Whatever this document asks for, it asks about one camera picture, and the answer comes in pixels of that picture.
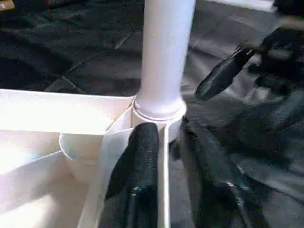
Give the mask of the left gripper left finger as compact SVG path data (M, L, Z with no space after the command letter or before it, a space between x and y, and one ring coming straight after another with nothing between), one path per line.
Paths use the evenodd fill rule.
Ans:
M132 130L111 173L100 228L157 227L159 144L155 123L141 123Z

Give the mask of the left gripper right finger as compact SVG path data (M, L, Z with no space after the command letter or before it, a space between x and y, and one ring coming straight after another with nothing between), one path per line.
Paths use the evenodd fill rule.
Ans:
M245 175L207 128L184 117L180 143L195 227L269 226Z

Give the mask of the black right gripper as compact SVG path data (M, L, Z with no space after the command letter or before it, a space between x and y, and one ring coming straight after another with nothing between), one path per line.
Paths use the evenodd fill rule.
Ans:
M226 90L254 54L260 62L248 71L256 75L256 86L279 95L304 90L304 2L275 0L273 6L278 26L260 44L238 46L218 63L197 87L197 99L206 101Z

